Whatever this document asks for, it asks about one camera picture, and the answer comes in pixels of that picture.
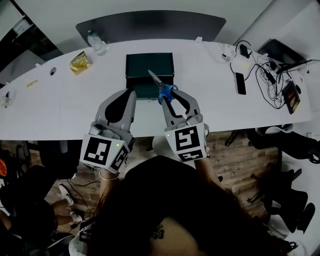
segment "curved desk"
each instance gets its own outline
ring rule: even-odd
[[[278,110],[264,101],[254,71],[245,82],[246,95],[237,94],[229,64],[214,60],[222,53],[215,42],[150,39],[112,43],[108,47],[107,54],[102,57],[90,47],[57,57],[2,88],[0,96],[9,92],[12,100],[11,106],[0,107],[0,140],[81,140],[83,134],[88,133],[100,103],[126,88],[126,55],[137,53],[173,53],[174,83],[198,101],[203,120],[211,132],[311,119],[306,85],[298,71],[291,75],[301,88],[301,102],[291,115],[286,106]],[[74,75],[69,64],[81,51],[85,51],[93,65]],[[246,77],[253,64],[252,57],[246,59],[238,54],[232,67]],[[54,67],[56,73],[51,76]],[[261,88],[266,94],[264,83]],[[183,112],[177,101],[172,105],[177,114]],[[162,107],[157,100],[137,101],[131,126],[133,136],[162,135],[165,127]]]

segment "water bottle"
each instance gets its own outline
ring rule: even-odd
[[[106,54],[106,45],[101,41],[100,37],[93,30],[88,30],[87,39],[98,56],[103,56]]]

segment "blue scissor handle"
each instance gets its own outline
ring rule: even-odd
[[[161,105],[162,97],[165,96],[170,102],[174,100],[175,98],[171,94],[171,89],[174,88],[175,90],[178,90],[178,86],[176,85],[165,85],[164,90],[159,90],[159,98],[158,102]]]

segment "phone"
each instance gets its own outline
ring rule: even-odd
[[[241,73],[235,73],[234,77],[238,94],[246,95],[247,93],[244,75]]]

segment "shoe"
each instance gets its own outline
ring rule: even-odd
[[[70,216],[75,223],[79,223],[83,221],[82,217],[79,214],[75,213],[74,211],[70,212]]]
[[[66,188],[65,185],[60,184],[59,189],[62,195],[63,199],[66,199],[68,201],[69,206],[72,206],[75,203],[74,198],[70,194],[69,190]]]

